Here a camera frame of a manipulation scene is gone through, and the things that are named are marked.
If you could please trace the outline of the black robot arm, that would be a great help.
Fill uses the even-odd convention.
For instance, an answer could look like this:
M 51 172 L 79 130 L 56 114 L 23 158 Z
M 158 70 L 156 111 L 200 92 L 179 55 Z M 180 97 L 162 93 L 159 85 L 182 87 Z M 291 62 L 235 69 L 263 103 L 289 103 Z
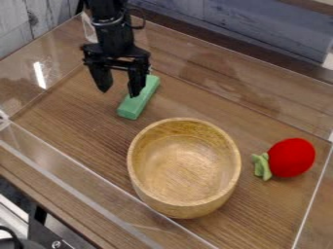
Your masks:
M 111 70 L 127 72 L 127 89 L 131 97 L 140 94 L 150 74 L 150 53 L 134 44 L 127 0 L 87 0 L 91 10 L 91 24 L 96 32 L 96 43 L 84 44 L 83 64 L 88 67 L 93 82 L 101 92 L 113 85 Z

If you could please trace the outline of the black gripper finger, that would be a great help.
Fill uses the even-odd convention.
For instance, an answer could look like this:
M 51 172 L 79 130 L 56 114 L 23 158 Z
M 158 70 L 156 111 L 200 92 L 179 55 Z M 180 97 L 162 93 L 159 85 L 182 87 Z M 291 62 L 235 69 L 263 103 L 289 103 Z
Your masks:
M 100 92 L 107 92 L 113 85 L 111 67 L 101 63 L 88 65 L 91 77 Z
M 140 90 L 146 87 L 147 71 L 143 68 L 132 67 L 127 70 L 128 76 L 128 94 L 130 97 L 136 97 Z

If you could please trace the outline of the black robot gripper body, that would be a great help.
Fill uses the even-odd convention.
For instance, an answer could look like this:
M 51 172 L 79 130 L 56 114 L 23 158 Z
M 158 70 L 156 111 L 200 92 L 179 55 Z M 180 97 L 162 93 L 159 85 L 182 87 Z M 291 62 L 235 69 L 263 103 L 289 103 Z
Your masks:
M 126 71 L 131 66 L 138 66 L 144 74 L 151 73 L 150 52 L 135 45 L 130 46 L 119 55 L 105 53 L 97 44 L 84 44 L 83 64 L 92 75 L 103 74 L 111 69 Z

